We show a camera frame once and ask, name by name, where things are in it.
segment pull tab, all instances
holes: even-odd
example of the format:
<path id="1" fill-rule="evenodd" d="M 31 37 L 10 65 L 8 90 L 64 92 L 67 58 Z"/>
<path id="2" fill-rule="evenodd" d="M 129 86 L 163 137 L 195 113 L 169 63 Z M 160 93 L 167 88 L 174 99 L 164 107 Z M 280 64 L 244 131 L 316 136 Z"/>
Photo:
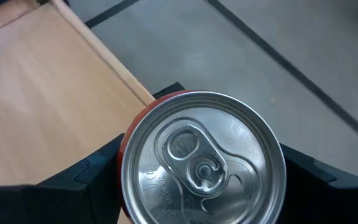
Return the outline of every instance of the pull tab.
<path id="1" fill-rule="evenodd" d="M 195 195 L 213 197 L 227 184 L 227 164 L 202 130 L 186 124 L 163 142 L 163 155 L 183 184 Z"/>

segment can lid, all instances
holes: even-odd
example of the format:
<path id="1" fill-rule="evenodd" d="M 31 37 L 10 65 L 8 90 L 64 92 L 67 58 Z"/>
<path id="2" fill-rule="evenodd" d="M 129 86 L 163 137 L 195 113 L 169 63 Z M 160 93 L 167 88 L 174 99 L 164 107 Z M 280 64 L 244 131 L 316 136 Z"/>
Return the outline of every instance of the can lid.
<path id="1" fill-rule="evenodd" d="M 273 223 L 286 172 L 278 141 L 254 110 L 194 91 L 167 99 L 139 122 L 121 184 L 134 223 Z"/>

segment wooden table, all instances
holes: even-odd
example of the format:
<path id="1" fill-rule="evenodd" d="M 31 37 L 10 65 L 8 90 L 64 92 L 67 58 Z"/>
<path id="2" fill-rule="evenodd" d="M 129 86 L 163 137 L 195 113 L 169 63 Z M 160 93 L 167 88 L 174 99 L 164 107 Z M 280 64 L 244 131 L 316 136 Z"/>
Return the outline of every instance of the wooden table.
<path id="1" fill-rule="evenodd" d="M 36 184 L 154 99 L 61 0 L 0 28 L 0 185 Z"/>

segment can rim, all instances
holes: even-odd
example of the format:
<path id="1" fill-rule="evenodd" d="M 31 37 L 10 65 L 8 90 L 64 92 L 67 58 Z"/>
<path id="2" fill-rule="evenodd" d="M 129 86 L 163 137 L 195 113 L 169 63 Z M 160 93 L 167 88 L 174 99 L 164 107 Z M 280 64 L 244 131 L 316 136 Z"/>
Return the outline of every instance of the can rim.
<path id="1" fill-rule="evenodd" d="M 248 106 L 244 102 L 242 102 L 240 100 L 237 100 L 237 99 L 235 99 L 235 98 L 233 98 L 231 96 L 227 96 L 227 95 L 222 94 L 222 93 L 215 93 L 215 92 L 211 92 L 211 91 L 186 91 L 184 93 L 179 93 L 177 95 L 173 95 L 172 97 L 169 97 L 166 100 L 164 100 L 164 101 L 160 102 L 159 104 L 155 105 L 151 110 L 149 110 L 147 112 L 147 114 L 145 114 L 143 116 L 143 118 L 137 123 L 136 127 L 132 130 L 131 135 L 129 136 L 129 139 L 126 142 L 126 145 L 125 145 L 124 156 L 122 158 L 122 164 L 121 164 L 121 190 L 122 190 L 122 196 L 124 198 L 124 203 L 125 203 L 125 206 L 127 208 L 127 212 L 130 215 L 130 218 L 133 221 L 133 223 L 145 223 L 145 224 L 147 223 L 146 220 L 143 217 L 135 215 L 136 210 L 139 210 L 139 207 L 135 208 L 135 206 L 133 204 L 129 203 L 129 201 L 131 200 L 131 197 L 130 197 L 128 191 L 126 190 L 126 188 L 128 188 L 128 184 L 126 182 L 126 179 L 130 178 L 131 175 L 128 172 L 128 170 L 124 169 L 125 168 L 124 166 L 126 164 L 128 164 L 128 160 L 129 160 L 129 158 L 131 156 L 131 154 L 128 151 L 128 146 L 130 146 L 131 142 L 133 141 L 133 138 L 134 138 L 133 133 L 135 133 L 139 129 L 141 124 L 150 116 L 150 114 L 153 113 L 153 111 L 159 110 L 159 108 L 164 107 L 164 105 L 169 104 L 173 100 L 176 100 L 176 98 L 181 98 L 181 97 L 184 97 L 186 95 L 194 95 L 194 94 L 200 94 L 200 93 L 213 94 L 215 96 L 229 98 L 230 100 L 235 101 L 237 104 L 240 104 L 241 106 L 245 107 L 247 110 L 252 112 L 254 114 L 254 116 L 257 119 L 259 119 L 259 122 L 262 125 L 264 125 L 264 128 L 269 130 L 269 133 L 271 134 L 271 137 L 272 137 L 271 142 L 273 142 L 272 140 L 274 140 L 273 143 L 277 144 L 278 149 L 279 149 L 279 151 L 277 152 L 278 155 L 276 155 L 276 156 L 279 156 L 281 158 L 281 161 L 282 161 L 281 166 L 282 166 L 283 170 L 286 170 L 286 165 L 284 163 L 284 155 L 283 155 L 280 143 L 278 142 L 278 140 L 277 140 L 276 136 L 274 135 L 272 129 L 270 128 L 270 126 L 266 123 L 266 121 L 256 111 L 254 111 L 250 106 Z M 271 200 L 276 201 L 276 206 L 270 207 L 270 211 L 268 212 L 269 216 L 268 216 L 268 219 L 266 220 L 269 223 L 275 223 L 277 221 L 278 216 L 280 215 L 280 211 L 282 209 L 283 203 L 284 203 L 285 192 L 286 192 L 286 187 L 287 187 L 287 172 L 282 173 L 282 175 L 283 176 L 280 177 L 282 179 L 282 181 L 278 182 L 278 184 L 280 184 L 281 186 L 279 186 L 278 188 L 277 187 L 274 188 L 275 190 L 279 189 L 281 192 L 275 192 L 274 196 L 271 199 Z"/>

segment gray floor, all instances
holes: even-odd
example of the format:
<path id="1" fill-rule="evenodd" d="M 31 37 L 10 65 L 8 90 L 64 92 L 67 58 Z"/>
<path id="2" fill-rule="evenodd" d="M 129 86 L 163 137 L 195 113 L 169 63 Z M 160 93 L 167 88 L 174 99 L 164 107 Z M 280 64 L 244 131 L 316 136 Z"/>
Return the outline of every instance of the gray floor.
<path id="1" fill-rule="evenodd" d="M 117 1 L 70 2 L 87 21 Z M 358 1 L 221 2 L 358 119 Z M 151 93 L 234 96 L 280 142 L 358 175 L 358 134 L 204 1 L 140 0 L 92 30 Z"/>

